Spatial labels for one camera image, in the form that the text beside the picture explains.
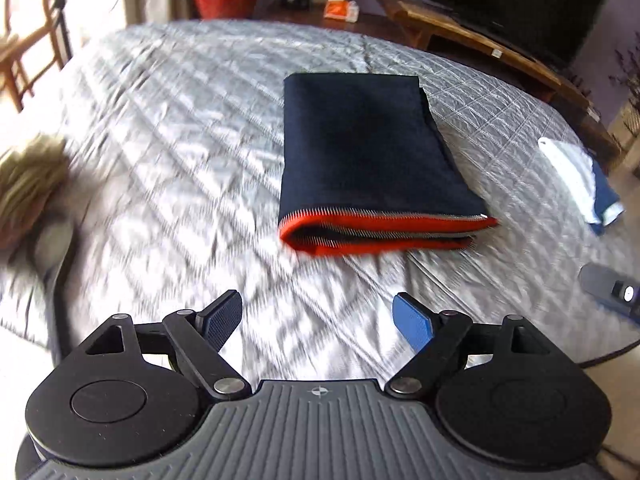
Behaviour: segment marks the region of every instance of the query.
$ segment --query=gray textured base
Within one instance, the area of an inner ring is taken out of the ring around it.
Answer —
[[[86,470],[47,462],[31,480],[603,480],[587,464],[514,472],[476,460],[438,432],[418,402],[373,381],[265,381],[250,399],[215,405],[196,434],[152,462]]]

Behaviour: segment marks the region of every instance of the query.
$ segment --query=crosshair marking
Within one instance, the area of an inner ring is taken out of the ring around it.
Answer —
[[[331,390],[327,390],[324,386],[320,386],[320,384],[318,384],[318,386],[309,391],[316,397],[322,397],[328,394]]]

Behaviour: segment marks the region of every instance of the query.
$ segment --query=folded cloth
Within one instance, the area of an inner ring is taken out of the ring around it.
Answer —
[[[497,225],[466,185],[417,77],[284,81],[280,238],[316,255],[467,247]]]
[[[580,146],[568,142],[540,137],[538,146],[568,187],[584,220],[598,236],[603,234],[625,208],[600,165]]]

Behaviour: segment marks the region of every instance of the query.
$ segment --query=small box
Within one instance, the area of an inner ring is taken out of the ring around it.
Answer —
[[[324,17],[332,20],[342,20],[349,23],[358,21],[360,8],[354,1],[327,0],[324,6]]]

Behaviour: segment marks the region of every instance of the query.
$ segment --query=black circular mount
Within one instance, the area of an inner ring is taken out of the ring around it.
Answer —
[[[436,412],[464,447],[495,462],[558,468],[593,455],[610,424],[604,394],[584,375],[468,368],[436,396]]]
[[[74,393],[71,408],[89,422],[118,422],[135,415],[145,402],[145,391],[137,384],[96,381]]]

